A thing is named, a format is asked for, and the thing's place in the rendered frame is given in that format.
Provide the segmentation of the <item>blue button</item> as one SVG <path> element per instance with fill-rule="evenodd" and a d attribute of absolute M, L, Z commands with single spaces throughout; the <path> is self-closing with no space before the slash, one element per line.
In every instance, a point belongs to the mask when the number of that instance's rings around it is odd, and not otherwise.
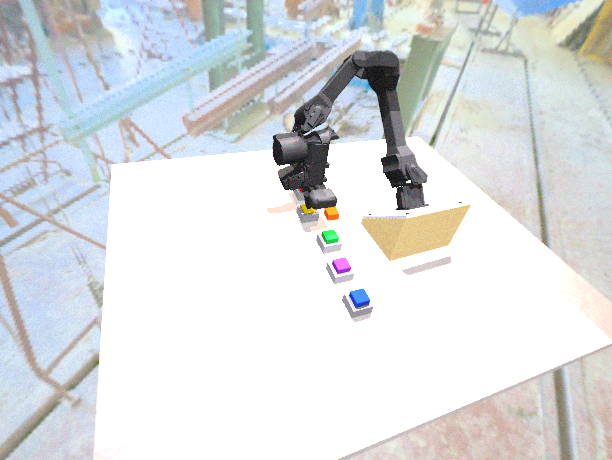
<path fill-rule="evenodd" d="M 364 288 L 344 293 L 342 301 L 351 318 L 372 313 L 374 308 Z"/>

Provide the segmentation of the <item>green button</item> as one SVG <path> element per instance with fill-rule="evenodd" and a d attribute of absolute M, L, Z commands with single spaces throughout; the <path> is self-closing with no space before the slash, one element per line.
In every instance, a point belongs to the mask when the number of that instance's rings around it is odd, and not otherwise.
<path fill-rule="evenodd" d="M 343 244 L 334 229 L 317 233 L 316 241 L 323 254 L 341 251 Z"/>

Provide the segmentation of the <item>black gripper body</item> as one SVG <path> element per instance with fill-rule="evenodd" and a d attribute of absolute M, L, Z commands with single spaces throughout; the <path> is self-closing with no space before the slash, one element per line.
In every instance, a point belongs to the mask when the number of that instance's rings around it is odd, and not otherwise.
<path fill-rule="evenodd" d="M 315 163 L 304 159 L 302 161 L 302 167 L 305 165 L 308 170 L 309 185 L 308 185 L 308 201 L 312 209 L 323 209 L 335 207 L 337 205 L 338 198 L 330 188 L 326 188 L 325 182 L 327 178 L 325 176 L 326 168 L 330 167 L 328 161 L 321 163 Z"/>

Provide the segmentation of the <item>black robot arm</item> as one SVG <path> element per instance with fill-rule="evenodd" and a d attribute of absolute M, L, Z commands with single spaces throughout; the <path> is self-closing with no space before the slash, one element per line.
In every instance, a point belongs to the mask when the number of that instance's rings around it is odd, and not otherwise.
<path fill-rule="evenodd" d="M 277 171 L 283 188 L 293 191 L 300 188 L 301 184 L 309 185 L 308 170 L 305 165 L 302 167 L 304 159 L 315 163 L 327 160 L 330 141 L 339 139 L 334 129 L 327 126 L 308 135 L 304 134 L 326 121 L 335 99 L 354 76 L 367 79 L 377 94 L 387 145 L 386 156 L 381 158 L 381 163 L 383 173 L 397 191 L 396 210 L 429 206 L 425 204 L 423 190 L 428 174 L 417 164 L 415 154 L 406 144 L 396 90 L 400 76 L 399 59 L 391 50 L 353 52 L 323 88 L 296 110 L 292 131 L 273 136 L 272 154 L 276 164 L 282 166 L 297 163 Z"/>

